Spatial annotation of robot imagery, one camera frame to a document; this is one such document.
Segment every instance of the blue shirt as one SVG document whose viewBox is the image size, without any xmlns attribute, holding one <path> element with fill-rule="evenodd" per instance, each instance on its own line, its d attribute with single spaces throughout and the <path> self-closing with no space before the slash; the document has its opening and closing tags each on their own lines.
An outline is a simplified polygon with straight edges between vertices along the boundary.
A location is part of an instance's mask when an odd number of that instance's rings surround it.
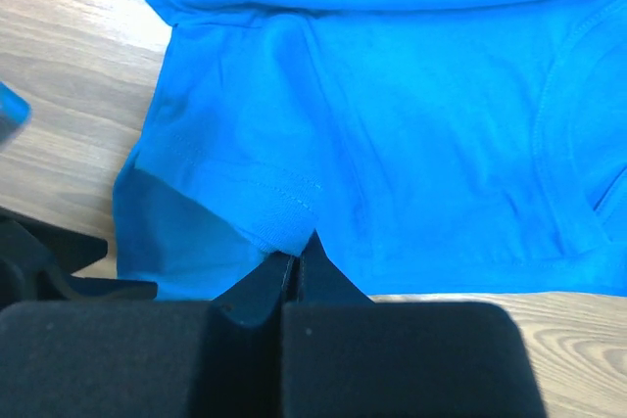
<svg viewBox="0 0 627 418">
<path fill-rule="evenodd" d="M 367 294 L 627 295 L 627 0 L 146 0 L 123 278 L 209 299 L 316 230 Z"/>
</svg>

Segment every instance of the wooden table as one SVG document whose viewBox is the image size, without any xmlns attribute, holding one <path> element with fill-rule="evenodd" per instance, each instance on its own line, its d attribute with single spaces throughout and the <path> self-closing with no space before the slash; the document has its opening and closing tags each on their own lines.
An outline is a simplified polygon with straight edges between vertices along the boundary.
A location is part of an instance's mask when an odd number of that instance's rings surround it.
<svg viewBox="0 0 627 418">
<path fill-rule="evenodd" d="M 112 241 L 111 187 L 168 40 L 143 0 L 0 0 L 0 80 L 34 108 L 0 154 L 0 206 Z M 627 299 L 479 298 L 518 322 L 552 416 L 627 417 Z"/>
</svg>

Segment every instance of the wooden surface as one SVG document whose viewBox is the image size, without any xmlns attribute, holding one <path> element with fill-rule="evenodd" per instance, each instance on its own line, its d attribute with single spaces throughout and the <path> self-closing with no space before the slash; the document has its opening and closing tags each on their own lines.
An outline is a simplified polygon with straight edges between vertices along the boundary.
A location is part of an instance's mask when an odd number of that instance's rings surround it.
<svg viewBox="0 0 627 418">
<path fill-rule="evenodd" d="M 0 206 L 111 240 L 111 187 L 168 38 L 142 0 L 0 0 L 0 80 L 34 109 L 0 154 Z M 88 272 L 113 276 L 113 258 Z M 627 300 L 481 299 L 520 325 L 551 416 L 627 417 Z"/>
</svg>

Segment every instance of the blue t-shirt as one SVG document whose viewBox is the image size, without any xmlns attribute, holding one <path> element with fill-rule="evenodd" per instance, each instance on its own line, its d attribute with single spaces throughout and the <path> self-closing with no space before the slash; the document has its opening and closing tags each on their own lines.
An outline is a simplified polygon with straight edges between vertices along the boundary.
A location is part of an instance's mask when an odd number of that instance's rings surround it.
<svg viewBox="0 0 627 418">
<path fill-rule="evenodd" d="M 627 295 L 627 0 L 146 0 L 119 274 L 209 299 L 314 231 L 367 294 Z"/>
</svg>

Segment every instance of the blue object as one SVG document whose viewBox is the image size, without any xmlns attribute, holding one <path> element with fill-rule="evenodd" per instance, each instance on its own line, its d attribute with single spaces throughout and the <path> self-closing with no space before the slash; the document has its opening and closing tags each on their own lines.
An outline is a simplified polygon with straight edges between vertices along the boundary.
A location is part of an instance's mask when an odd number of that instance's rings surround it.
<svg viewBox="0 0 627 418">
<path fill-rule="evenodd" d="M 0 146 L 18 133 L 29 116 L 28 103 L 0 82 Z"/>
<path fill-rule="evenodd" d="M 368 294 L 627 295 L 627 0 L 146 0 L 122 278 L 213 298 L 316 230 Z"/>
</svg>

